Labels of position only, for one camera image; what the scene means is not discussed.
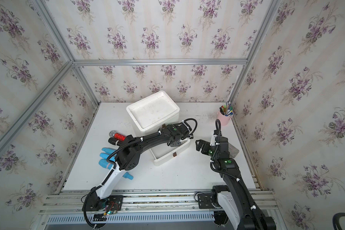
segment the black mounting plate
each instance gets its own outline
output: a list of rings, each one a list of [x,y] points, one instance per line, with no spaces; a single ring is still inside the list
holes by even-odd
[[[210,194],[198,193],[197,196],[199,209],[216,208],[212,205]]]

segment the white foam box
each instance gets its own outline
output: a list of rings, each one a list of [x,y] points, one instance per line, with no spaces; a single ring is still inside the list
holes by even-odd
[[[178,147],[170,147],[167,146],[167,144],[161,144],[147,150],[150,151],[152,156],[154,157],[153,164],[155,166],[160,166],[161,164],[178,156],[189,147],[191,140],[189,138],[186,138],[184,140],[181,140],[181,142],[182,144]]]
[[[163,124],[179,123],[180,108],[165,91],[158,91],[126,108],[137,136],[157,132]]]

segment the black hose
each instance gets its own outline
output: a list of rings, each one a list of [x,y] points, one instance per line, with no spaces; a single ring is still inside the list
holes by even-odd
[[[215,125],[216,125],[216,130],[217,130],[217,141],[216,141],[216,143],[220,144],[221,122],[220,122],[219,119],[216,119]],[[219,148],[219,145],[216,145],[216,146],[215,146],[215,151],[214,151],[213,154],[212,154],[211,160],[214,159],[214,157],[215,157],[215,155],[216,155],[216,152],[217,152],[218,148]]]
[[[86,213],[86,204],[87,204],[87,201],[88,201],[88,198],[92,195],[92,193],[94,193],[97,189],[101,188],[102,186],[99,185],[97,187],[94,187],[91,189],[91,191],[87,194],[86,196],[86,199],[84,200],[84,203],[83,203],[83,216],[84,216],[84,219],[86,220],[87,224],[91,227],[91,228],[100,228],[97,226],[97,224],[93,224],[89,221],[88,217],[87,217],[87,213]]]
[[[340,217],[343,217],[343,216],[345,216],[345,212],[336,213],[332,217],[332,224],[333,224],[335,230],[343,230],[341,228],[341,225],[340,225]]]

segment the metal bar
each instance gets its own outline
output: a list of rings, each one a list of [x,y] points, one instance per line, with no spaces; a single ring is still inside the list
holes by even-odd
[[[47,5],[44,2],[44,0],[33,0],[32,2],[34,6],[37,8],[38,13],[41,15],[42,21],[44,22],[47,29],[49,30],[50,35],[55,39],[56,44],[58,45],[58,47],[60,47],[62,52],[65,54],[67,61],[74,61],[75,58],[72,52],[70,51],[67,45],[67,42],[61,35],[61,32],[58,26],[56,25],[54,18],[51,16],[51,13],[49,9],[47,8]]]
[[[256,39],[254,40],[251,50],[248,54],[248,63],[245,65],[245,67],[240,72],[239,78],[237,83],[234,85],[234,89],[231,91],[231,95],[229,97],[229,101],[233,102],[237,94],[239,93],[239,90],[244,82],[245,76],[249,69],[252,67],[252,64],[254,62],[254,58],[258,51],[260,50],[260,46],[265,39],[265,36],[267,34],[268,29],[271,26],[272,18],[275,16],[277,9],[281,3],[281,0],[272,0],[270,6],[267,9],[267,12],[265,14],[265,17],[262,21],[262,24],[258,30],[258,34]]]
[[[80,69],[80,67],[74,67],[73,68],[74,74],[77,76],[79,83],[82,85],[84,90],[88,92],[88,96],[91,99],[91,103],[94,107],[99,106],[99,101],[95,95],[95,93],[92,90],[91,85],[89,84],[89,81],[87,77],[84,75],[83,71]]]
[[[38,109],[47,99],[48,95],[52,93],[53,89],[61,80],[63,80],[72,67],[72,62],[68,61],[0,139],[0,156],[7,146],[16,138],[19,132],[25,127],[26,123],[32,118],[33,114],[38,111]]]
[[[245,65],[246,58],[75,60],[75,66]]]

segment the foam box lid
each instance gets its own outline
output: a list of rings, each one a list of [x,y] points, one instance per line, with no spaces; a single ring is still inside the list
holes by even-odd
[[[161,90],[127,106],[126,110],[138,129],[146,131],[175,116],[180,108]]]

